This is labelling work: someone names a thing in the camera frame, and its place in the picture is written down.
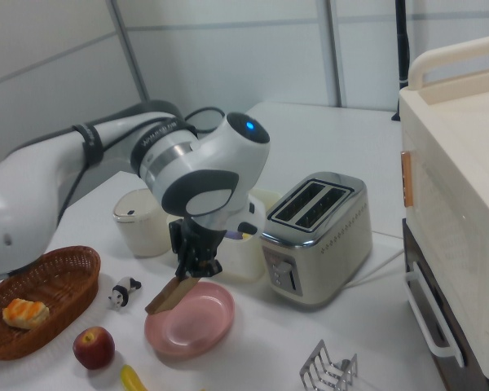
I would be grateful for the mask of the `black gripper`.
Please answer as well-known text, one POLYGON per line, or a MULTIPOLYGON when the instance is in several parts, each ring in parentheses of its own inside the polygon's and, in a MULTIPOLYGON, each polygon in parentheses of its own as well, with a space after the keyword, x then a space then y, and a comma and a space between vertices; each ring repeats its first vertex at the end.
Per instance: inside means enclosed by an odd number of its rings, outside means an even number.
POLYGON ((205 228, 192 218, 170 222, 169 231, 172 251, 178 258, 179 266, 175 271, 178 281, 187 277, 186 267, 198 267, 198 278, 211 278, 222 272, 216 256, 224 231, 205 228))

